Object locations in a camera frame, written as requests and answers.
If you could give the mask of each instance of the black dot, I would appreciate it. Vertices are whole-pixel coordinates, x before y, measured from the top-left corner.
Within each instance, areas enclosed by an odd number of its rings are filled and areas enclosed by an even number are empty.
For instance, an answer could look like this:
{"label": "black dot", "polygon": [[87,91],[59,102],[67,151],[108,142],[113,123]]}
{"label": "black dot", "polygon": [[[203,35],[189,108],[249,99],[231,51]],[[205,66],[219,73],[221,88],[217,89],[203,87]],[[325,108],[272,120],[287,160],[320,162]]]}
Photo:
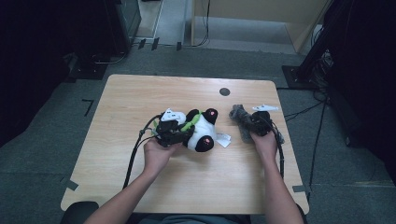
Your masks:
{"label": "black dot", "polygon": [[228,95],[230,95],[230,90],[228,90],[227,88],[221,88],[220,94],[223,96],[228,96]]}

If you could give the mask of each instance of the black cabinet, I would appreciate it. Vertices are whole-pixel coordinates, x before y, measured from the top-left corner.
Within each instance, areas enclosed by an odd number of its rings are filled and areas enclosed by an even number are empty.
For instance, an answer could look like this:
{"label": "black cabinet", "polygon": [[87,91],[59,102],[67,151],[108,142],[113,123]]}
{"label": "black cabinet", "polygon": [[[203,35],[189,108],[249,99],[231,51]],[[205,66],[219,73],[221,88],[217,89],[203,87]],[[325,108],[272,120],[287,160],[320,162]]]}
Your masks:
{"label": "black cabinet", "polygon": [[396,183],[396,3],[350,2],[326,43],[334,62],[327,75],[331,102],[351,144],[369,148]]}
{"label": "black cabinet", "polygon": [[0,147],[23,132],[68,75],[67,41],[48,1],[0,6]]}

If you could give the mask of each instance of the plush toy ear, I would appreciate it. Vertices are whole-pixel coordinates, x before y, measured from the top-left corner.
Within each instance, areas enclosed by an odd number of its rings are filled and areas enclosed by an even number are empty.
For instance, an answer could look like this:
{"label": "plush toy ear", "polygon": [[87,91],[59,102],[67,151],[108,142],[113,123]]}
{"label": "plush toy ear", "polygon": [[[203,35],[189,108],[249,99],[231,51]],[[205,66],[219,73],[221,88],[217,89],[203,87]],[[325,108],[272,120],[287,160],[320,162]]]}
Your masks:
{"label": "plush toy ear", "polygon": [[192,119],[194,118],[195,115],[199,114],[199,110],[198,109],[193,109],[192,111],[190,111],[187,116],[186,116],[186,121],[192,121]]}
{"label": "plush toy ear", "polygon": [[205,111],[205,113],[202,113],[204,118],[211,124],[215,125],[216,119],[218,118],[219,112],[216,109],[209,108]]}
{"label": "plush toy ear", "polygon": [[215,141],[213,141],[213,138],[209,135],[204,135],[198,140],[197,146],[195,147],[195,151],[206,152],[212,149],[214,145],[215,145]]}

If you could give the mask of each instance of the black and white plush toy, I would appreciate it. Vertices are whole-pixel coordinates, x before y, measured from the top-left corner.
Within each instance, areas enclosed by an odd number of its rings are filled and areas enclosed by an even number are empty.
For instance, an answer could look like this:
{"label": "black and white plush toy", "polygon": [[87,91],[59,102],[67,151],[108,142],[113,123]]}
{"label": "black and white plush toy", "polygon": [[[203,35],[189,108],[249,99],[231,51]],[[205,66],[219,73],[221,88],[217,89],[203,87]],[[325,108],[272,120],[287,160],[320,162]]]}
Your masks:
{"label": "black and white plush toy", "polygon": [[201,112],[193,109],[186,116],[186,123],[182,130],[194,129],[194,134],[183,145],[188,149],[197,152],[206,152],[213,148],[216,140],[215,123],[218,118],[218,111],[213,108]]}

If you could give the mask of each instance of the hand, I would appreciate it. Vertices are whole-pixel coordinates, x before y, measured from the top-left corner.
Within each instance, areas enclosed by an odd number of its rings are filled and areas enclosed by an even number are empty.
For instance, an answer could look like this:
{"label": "hand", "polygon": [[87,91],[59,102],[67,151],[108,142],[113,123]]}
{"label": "hand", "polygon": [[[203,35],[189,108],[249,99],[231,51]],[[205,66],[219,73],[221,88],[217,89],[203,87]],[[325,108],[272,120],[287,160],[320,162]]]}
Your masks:
{"label": "hand", "polygon": [[258,136],[255,133],[250,133],[250,135],[256,144],[256,150],[259,153],[262,162],[275,161],[277,150],[275,134],[273,132],[269,132],[265,136]]}
{"label": "hand", "polygon": [[148,142],[144,145],[145,168],[143,173],[158,175],[169,162],[172,154],[181,146],[181,143],[179,143],[169,147],[162,147],[160,144],[158,144],[156,139],[151,138],[148,140]]}

